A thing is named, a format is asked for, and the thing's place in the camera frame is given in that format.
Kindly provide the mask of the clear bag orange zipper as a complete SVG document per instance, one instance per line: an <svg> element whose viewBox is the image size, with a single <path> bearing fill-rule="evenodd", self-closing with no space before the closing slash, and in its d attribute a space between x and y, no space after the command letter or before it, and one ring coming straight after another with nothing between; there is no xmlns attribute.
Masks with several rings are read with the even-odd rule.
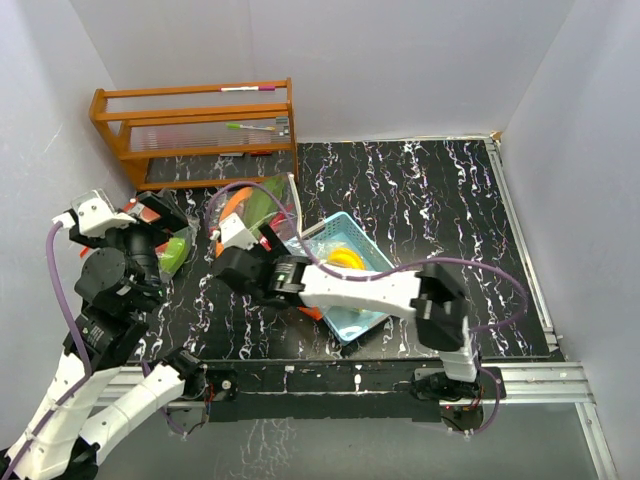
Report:
<svg viewBox="0 0 640 480"><path fill-rule="evenodd" d="M392 263L362 232L349 236L325 231L299 242L286 242L296 255L313 254L318 262L305 270L302 282L303 306L300 310L316 320L323 319L337 329L365 329L379 323L387 315L365 308L363 282L346 281L346 276L371 276L388 271ZM364 260L365 270L341 268L327 262L328 254L338 247L347 247Z"/></svg>
<svg viewBox="0 0 640 480"><path fill-rule="evenodd" d="M159 229L151 224L151 222L155 220L158 217L158 215L155 212L151 211L150 209L145 208L142 204L140 204L136 200L136 197L134 197L132 200L129 201L129 204L127 205L126 208L116 209L116 210L125 212L128 215L134 217L136 219L136 222L133 224L148 224L152 228L155 228L157 231L159 231L164 236L164 239L158 241L157 247L164 244L172 237L184 238L188 245L188 254L187 254L187 257L188 257L189 252L191 250L191 244L193 243L193 240L197 234L197 226L195 225L195 220L189 217L185 212L184 213L187 215L189 220L189 226L178 232L171 233L171 232ZM124 249L121 247L121 245L118 242L119 240L118 230L119 228L111 228L106 232L103 238L89 238L87 236L81 235L77 227L73 227L70 233L70 238L73 241L89 249L95 250L95 249L102 249L102 248L114 248L125 254ZM167 275L160 272L160 278L161 278L161 281L163 282L169 281L174 275Z"/></svg>

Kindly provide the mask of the white dotted zip bag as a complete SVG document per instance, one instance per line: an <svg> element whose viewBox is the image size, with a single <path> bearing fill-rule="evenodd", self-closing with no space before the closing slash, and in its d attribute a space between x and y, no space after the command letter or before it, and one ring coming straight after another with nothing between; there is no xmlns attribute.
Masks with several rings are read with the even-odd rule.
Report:
<svg viewBox="0 0 640 480"><path fill-rule="evenodd" d="M280 209L262 189L244 185L211 199L205 211L205 223L209 232L218 231L218 242L223 244L221 223L235 214L248 231L263 245L269 246L260 227L268 225L283 242L301 232L301 203L293 173L277 174L266 178L261 185L283 206Z"/></svg>

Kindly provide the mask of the yellow starfruit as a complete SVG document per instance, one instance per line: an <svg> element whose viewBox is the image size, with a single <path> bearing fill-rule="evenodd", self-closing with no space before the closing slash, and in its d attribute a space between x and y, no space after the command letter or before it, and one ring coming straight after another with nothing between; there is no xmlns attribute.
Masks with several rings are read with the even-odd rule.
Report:
<svg viewBox="0 0 640 480"><path fill-rule="evenodd" d="M327 262L330 265L341 268L357 270L366 269L364 260L360 257L360 255L347 247L338 247L331 250L328 254Z"/></svg>

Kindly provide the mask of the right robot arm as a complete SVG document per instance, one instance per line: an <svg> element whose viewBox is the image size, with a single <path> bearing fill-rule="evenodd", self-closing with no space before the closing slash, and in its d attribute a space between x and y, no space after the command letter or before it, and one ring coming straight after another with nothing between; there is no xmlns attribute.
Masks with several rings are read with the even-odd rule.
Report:
<svg viewBox="0 0 640 480"><path fill-rule="evenodd" d="M217 229L223 250L214 261L213 274L235 293L277 310L342 307L411 321L419 342L438 352L453 394L466 397L480 387L468 303L443 267L428 263L418 270L381 273L330 267L292 255L269 226L262 228L267 246L234 215Z"/></svg>

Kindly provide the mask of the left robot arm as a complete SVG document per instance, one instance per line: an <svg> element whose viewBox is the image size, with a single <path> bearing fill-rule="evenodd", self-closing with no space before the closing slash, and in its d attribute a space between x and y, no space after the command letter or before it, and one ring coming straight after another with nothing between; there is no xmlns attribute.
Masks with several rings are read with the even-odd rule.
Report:
<svg viewBox="0 0 640 480"><path fill-rule="evenodd" d="M93 479L113 448L151 415L204 393L203 363L178 348L146 367L142 380L110 406L94 410L148 331L143 315L165 300L157 249L190 227L168 191L143 192L131 203L116 209L102 190L92 190L53 220L46 260L68 335L35 414L1 452L4 479ZM58 273L54 245L61 230L90 251L74 286L82 299L78 315Z"/></svg>

